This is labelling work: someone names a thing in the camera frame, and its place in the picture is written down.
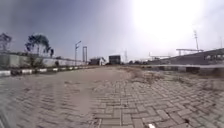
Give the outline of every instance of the brick pavement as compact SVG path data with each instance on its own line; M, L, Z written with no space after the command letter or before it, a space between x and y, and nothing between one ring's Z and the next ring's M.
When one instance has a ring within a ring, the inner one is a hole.
M13 128L223 128L224 93L210 85L219 80L174 77L147 84L101 68L6 78L0 109Z

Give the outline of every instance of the wall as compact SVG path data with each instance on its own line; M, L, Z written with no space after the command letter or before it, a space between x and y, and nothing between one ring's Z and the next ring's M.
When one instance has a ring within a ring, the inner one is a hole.
M74 60L66 60L66 59L56 59L56 58L48 58L48 57L38 57L37 61L43 61L43 64L46 67L55 66L55 61L59 61L60 66L74 66ZM19 56L13 54L0 54L0 69L5 68L27 68L30 67L29 57L27 56ZM77 65L84 65L83 62L77 61Z
M209 65L224 64L224 49L205 51L195 54L176 56L167 59L150 61L149 64Z

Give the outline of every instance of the light pole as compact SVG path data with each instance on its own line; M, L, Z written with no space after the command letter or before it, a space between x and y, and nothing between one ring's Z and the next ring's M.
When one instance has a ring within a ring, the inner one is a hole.
M77 65L77 49L79 48L78 44L80 44L81 41L79 41L78 43L75 44L75 66Z

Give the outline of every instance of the paved ground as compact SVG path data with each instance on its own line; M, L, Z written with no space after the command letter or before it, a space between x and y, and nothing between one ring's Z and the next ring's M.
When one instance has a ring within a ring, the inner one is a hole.
M11 128L224 127L222 79L125 70L0 79L0 118Z

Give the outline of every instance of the tree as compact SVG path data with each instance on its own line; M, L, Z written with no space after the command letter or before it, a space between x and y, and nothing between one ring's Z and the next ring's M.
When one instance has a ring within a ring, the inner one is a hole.
M2 33L0 35L0 48L2 51L7 51L7 45L12 41L12 37Z
M134 62L131 60L131 61L129 61L129 64L133 64Z
M44 35L31 35L28 37L28 43L25 44L27 51L32 51L37 46L37 54L39 55L40 46L43 46L46 51L49 51L49 40Z

